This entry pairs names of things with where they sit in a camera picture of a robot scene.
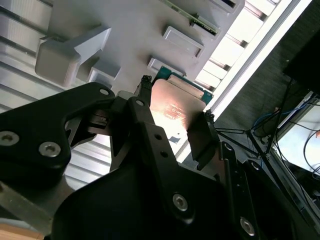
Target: metal slotted panel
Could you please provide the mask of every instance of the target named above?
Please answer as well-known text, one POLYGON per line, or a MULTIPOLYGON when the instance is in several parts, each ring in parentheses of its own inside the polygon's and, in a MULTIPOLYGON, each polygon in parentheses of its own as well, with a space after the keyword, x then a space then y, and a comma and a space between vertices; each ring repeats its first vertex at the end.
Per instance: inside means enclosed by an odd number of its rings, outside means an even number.
POLYGON ((0 35, 2 37, 34 52, 37 51, 39 39, 45 36, 3 14, 0 15, 0 23, 2 26, 0 28, 0 35))
MULTIPOLYGON (((52 8, 39 0, 8 0, 0 14, 0 113, 64 91, 35 73, 39 38, 47 31, 52 8)), ((72 87, 84 84, 76 79, 72 87)), ((99 136, 77 146, 65 176, 79 189, 107 174, 111 165, 110 140, 99 136)))
POLYGON ((38 0, 5 0, 1 5, 34 27, 48 30, 52 8, 47 4, 38 0))

